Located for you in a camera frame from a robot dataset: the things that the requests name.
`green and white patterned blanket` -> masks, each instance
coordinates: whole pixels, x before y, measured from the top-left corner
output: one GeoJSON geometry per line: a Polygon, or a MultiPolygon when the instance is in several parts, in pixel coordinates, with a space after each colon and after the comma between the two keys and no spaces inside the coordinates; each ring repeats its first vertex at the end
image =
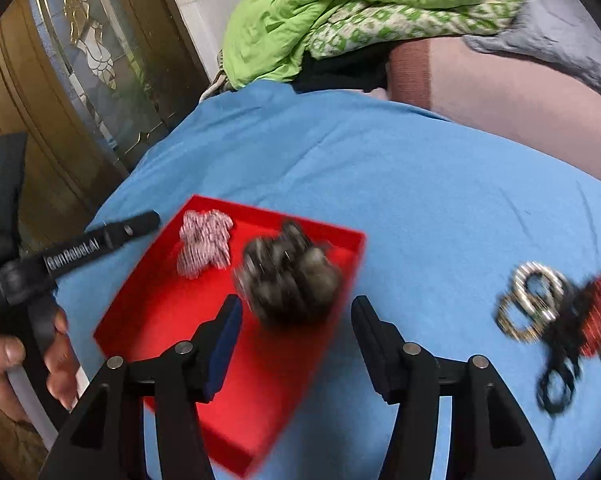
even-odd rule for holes
{"type": "Polygon", "coordinates": [[[379,41],[495,34],[524,0],[242,0],[229,20],[223,65],[234,88],[292,80],[303,51],[322,59],[379,41]]]}

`blue bed sheet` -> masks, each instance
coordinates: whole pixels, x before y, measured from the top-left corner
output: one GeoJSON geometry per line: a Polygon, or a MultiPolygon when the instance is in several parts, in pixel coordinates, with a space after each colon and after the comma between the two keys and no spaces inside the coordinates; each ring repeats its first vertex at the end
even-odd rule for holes
{"type": "MultiPolygon", "coordinates": [[[[364,231],[353,294],[366,294],[381,319],[435,355],[488,356],[558,480],[575,480],[593,460],[601,447],[601,362],[585,363],[575,402],[552,419],[535,402],[543,346],[504,337],[493,312],[523,261],[578,281],[601,271],[601,181],[419,108],[347,91],[296,95],[257,81],[200,105],[149,150],[92,225],[151,208],[166,222],[192,193],[364,231]]],[[[90,376],[103,362],[92,333],[150,242],[136,241],[60,284],[58,300],[90,376]]],[[[309,394],[254,478],[378,478],[395,415],[374,393],[345,316],[309,394]]],[[[146,424],[153,425],[150,414],[146,424]]],[[[434,480],[445,477],[449,424],[443,400],[434,480]]],[[[158,479],[155,434],[146,447],[158,479]]]]}

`gray blanket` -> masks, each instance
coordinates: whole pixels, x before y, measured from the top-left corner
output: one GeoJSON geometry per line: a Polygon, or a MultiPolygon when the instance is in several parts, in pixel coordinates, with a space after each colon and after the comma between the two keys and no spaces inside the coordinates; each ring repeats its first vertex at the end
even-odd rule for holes
{"type": "Polygon", "coordinates": [[[512,28],[496,36],[465,36],[486,54],[532,56],[601,94],[601,31],[579,0],[528,0],[512,28]]]}

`red box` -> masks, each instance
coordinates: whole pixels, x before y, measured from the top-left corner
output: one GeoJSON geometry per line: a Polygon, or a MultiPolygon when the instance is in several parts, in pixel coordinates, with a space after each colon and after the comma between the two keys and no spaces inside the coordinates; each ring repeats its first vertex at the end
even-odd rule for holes
{"type": "Polygon", "coordinates": [[[232,272],[241,265],[248,241],[276,235],[285,218],[297,221],[311,240],[331,244],[327,256],[340,267],[345,286],[329,318],[318,326],[267,330],[244,305],[223,388],[211,403],[198,404],[210,458],[241,477],[266,457],[309,386],[349,298],[365,245],[363,233],[194,195],[149,247],[94,333],[106,357],[121,355],[130,362],[156,357],[177,341],[190,339],[234,293],[232,272]],[[207,269],[195,280],[178,275],[179,230],[189,209],[218,209],[234,221],[231,269],[207,269]]]}

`finger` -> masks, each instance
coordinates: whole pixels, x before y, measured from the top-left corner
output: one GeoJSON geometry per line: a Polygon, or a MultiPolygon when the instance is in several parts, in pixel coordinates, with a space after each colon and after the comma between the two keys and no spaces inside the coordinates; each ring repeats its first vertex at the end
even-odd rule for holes
{"type": "Polygon", "coordinates": [[[61,370],[73,374],[78,371],[78,359],[66,334],[56,332],[54,341],[45,352],[44,360],[47,370],[52,374],[61,370]]]}
{"type": "Polygon", "coordinates": [[[78,394],[76,373],[60,370],[50,374],[47,378],[47,389],[52,394],[52,397],[58,399],[66,410],[70,410],[78,394]]]}
{"type": "Polygon", "coordinates": [[[56,313],[56,317],[54,319],[54,325],[56,326],[56,330],[61,334],[66,334],[69,332],[69,321],[67,320],[67,315],[65,311],[58,308],[58,312],[56,313]]]}
{"type": "Polygon", "coordinates": [[[24,346],[15,337],[0,336],[0,409],[12,420],[28,421],[5,372],[23,363],[24,346]]]}

